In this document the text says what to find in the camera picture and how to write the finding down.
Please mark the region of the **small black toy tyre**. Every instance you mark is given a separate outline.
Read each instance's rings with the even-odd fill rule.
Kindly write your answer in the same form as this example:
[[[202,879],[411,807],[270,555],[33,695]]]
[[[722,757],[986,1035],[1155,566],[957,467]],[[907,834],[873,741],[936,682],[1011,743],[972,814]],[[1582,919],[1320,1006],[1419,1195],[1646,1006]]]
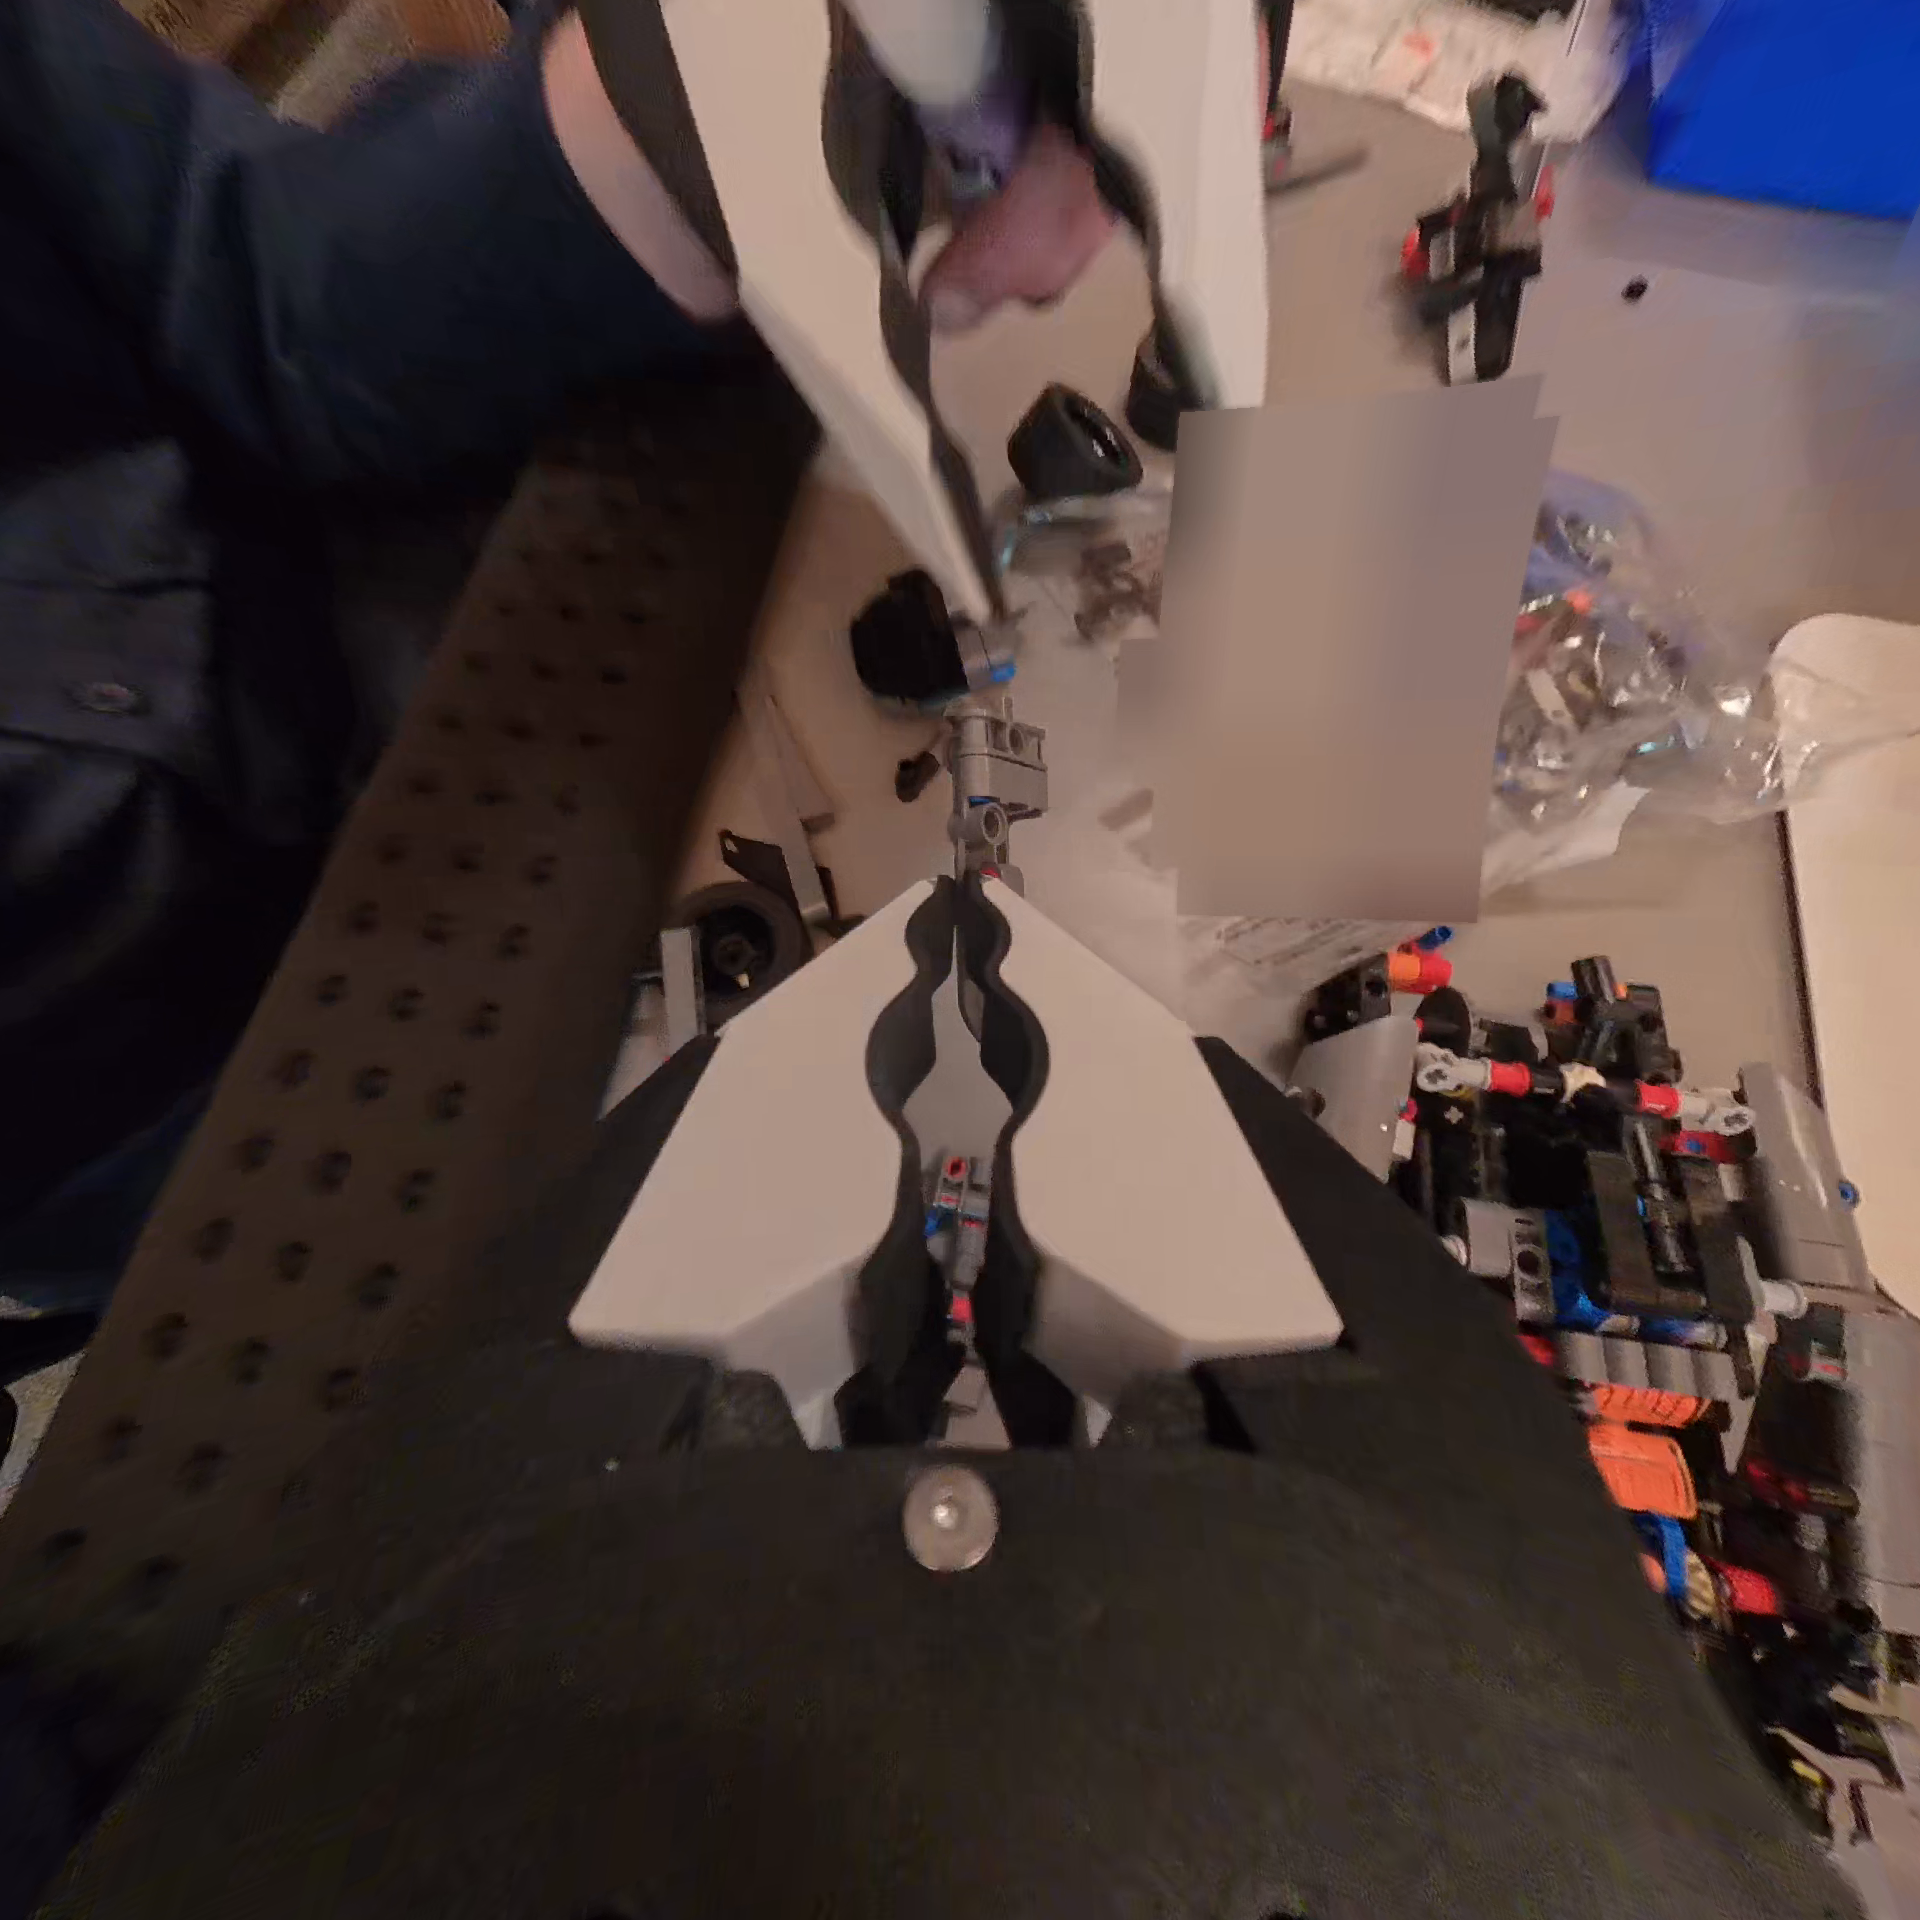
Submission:
[[[1186,387],[1168,366],[1161,331],[1160,326],[1147,326],[1136,346],[1123,398],[1123,418],[1136,443],[1173,455],[1186,410]]]
[[[1133,443],[1082,390],[1050,381],[1006,439],[1006,462],[1025,501],[1133,494],[1146,479]]]

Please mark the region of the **small black red brick assembly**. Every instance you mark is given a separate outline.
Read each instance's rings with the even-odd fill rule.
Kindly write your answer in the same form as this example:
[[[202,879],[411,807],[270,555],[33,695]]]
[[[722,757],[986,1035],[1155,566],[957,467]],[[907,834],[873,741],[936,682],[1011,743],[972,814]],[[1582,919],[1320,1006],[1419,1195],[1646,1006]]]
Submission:
[[[1480,80],[1468,111],[1468,182],[1424,213],[1401,249],[1410,311],[1434,335],[1451,387],[1510,370],[1522,298],[1542,272],[1555,207],[1553,152],[1537,130],[1545,101],[1522,72]]]

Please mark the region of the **white book stand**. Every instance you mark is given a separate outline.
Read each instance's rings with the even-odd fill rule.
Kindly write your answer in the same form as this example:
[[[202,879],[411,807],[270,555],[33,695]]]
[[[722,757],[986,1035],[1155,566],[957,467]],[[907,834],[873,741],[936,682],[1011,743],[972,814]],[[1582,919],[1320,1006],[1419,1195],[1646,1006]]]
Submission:
[[[1875,1280],[1917,1312],[1917,627],[1813,615],[1778,665],[1872,733],[1788,807],[1818,1099]]]

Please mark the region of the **grey brick beam assembly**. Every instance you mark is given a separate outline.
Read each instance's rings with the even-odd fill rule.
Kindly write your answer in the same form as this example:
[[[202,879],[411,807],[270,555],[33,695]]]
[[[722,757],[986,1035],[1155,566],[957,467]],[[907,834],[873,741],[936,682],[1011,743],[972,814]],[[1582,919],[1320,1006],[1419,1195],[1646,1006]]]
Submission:
[[[972,695],[947,712],[944,768],[950,778],[949,835],[957,899],[988,879],[1020,894],[1013,830],[1050,805],[1045,731],[1014,718],[1013,699]],[[1009,1432],[979,1345],[977,1289],[993,1226],[993,1153],[944,1153],[928,1175],[926,1238],[944,1282],[944,1344],[950,1377],[930,1434],[947,1448],[1004,1448]]]

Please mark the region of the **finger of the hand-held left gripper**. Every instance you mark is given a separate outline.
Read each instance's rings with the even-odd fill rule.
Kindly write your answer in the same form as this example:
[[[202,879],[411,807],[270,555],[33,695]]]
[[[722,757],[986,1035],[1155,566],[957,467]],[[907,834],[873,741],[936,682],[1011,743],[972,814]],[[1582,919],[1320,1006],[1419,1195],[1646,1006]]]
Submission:
[[[1248,1],[1077,3],[1078,127],[1136,234],[1160,361],[1197,410],[1266,386],[1265,27]]]
[[[949,610],[1006,615],[986,503],[930,394],[888,207],[893,115],[840,3],[661,7],[742,313]]]

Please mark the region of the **large black toy wheel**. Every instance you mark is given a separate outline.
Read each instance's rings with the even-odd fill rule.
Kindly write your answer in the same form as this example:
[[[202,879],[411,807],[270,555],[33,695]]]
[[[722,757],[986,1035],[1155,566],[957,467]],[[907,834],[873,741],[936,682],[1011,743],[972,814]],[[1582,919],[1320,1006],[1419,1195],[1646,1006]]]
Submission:
[[[801,912],[749,879],[706,885],[669,909],[656,946],[673,1046],[716,1032],[813,955]]]

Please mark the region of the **small bag of black pins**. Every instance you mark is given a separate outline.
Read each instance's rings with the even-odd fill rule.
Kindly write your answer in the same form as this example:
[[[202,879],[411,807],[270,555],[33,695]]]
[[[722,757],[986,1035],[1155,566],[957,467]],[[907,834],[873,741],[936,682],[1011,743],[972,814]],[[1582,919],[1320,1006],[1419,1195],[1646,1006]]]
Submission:
[[[1161,616],[1170,483],[1040,497],[1009,491],[993,512],[1002,581],[1020,613],[1050,603],[1084,639]]]

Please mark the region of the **blue plastic bin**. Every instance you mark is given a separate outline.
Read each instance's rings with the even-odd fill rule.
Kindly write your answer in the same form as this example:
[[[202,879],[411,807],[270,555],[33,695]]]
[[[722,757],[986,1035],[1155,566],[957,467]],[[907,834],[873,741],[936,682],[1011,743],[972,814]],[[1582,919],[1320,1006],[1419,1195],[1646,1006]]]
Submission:
[[[1646,1],[1649,179],[1906,223],[1916,1]]]

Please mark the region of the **black perforated board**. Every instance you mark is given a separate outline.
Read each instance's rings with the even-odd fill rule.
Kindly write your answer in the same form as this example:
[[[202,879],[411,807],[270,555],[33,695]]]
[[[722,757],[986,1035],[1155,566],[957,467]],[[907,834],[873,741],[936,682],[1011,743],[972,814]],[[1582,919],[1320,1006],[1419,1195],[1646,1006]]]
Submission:
[[[585,1137],[818,426],[650,381],[520,479],[5,1513],[5,1651],[185,1685]]]

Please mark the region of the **clear bag of brick pieces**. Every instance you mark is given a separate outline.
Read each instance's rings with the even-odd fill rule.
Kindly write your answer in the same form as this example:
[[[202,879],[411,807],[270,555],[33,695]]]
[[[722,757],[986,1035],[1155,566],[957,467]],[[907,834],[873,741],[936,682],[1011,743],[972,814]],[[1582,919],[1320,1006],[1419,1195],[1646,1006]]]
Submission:
[[[1800,777],[1786,695],[1682,587],[1630,494],[1550,470],[1494,733],[1481,891],[1611,856],[1636,818],[1740,825]]]

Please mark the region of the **person's left forearm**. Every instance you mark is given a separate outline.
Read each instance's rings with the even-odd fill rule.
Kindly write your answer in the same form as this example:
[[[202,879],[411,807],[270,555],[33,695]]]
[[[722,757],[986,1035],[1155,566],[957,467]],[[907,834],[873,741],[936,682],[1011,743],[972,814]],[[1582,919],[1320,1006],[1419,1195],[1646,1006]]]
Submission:
[[[179,435],[410,483],[736,318],[577,7],[316,130],[120,3],[5,3],[2,135],[5,467]]]

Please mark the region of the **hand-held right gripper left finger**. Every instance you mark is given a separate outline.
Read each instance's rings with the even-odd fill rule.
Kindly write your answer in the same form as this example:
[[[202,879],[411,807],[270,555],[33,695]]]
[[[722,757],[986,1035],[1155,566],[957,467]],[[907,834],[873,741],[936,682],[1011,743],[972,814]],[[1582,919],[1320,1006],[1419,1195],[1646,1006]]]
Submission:
[[[954,1355],[906,1112],[938,1059],[957,885],[916,879],[693,1048],[566,1328],[773,1377],[848,1442],[930,1439]]]

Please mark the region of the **clear bag with warning print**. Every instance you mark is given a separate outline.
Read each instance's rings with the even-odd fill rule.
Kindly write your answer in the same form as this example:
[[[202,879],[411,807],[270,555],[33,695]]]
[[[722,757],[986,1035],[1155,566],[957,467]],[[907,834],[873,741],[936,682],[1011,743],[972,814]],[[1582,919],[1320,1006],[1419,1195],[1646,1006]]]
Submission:
[[[1427,921],[1405,919],[1174,919],[1184,979],[1299,993],[1389,949],[1417,941]]]

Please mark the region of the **large toy brick car model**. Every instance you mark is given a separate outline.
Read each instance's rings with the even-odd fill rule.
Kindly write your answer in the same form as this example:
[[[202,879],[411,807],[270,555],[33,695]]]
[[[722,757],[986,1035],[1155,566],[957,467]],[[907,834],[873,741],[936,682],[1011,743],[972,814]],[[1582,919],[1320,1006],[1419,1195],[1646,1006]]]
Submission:
[[[1476,1014],[1442,936],[1307,989],[1291,1093],[1504,1303],[1814,1835],[1916,1913],[1916,1313],[1832,1125],[1768,1063],[1690,1081],[1604,955]]]

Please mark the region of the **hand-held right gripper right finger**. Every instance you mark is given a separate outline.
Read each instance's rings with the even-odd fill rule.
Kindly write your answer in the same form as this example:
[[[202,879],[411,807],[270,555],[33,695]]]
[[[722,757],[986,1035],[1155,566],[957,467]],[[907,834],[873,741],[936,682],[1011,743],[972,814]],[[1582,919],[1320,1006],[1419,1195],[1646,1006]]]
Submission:
[[[974,1287],[1009,1448],[1196,1366],[1333,1352],[1341,1313],[1188,1021],[997,878],[965,881],[979,1057],[1006,1099]]]

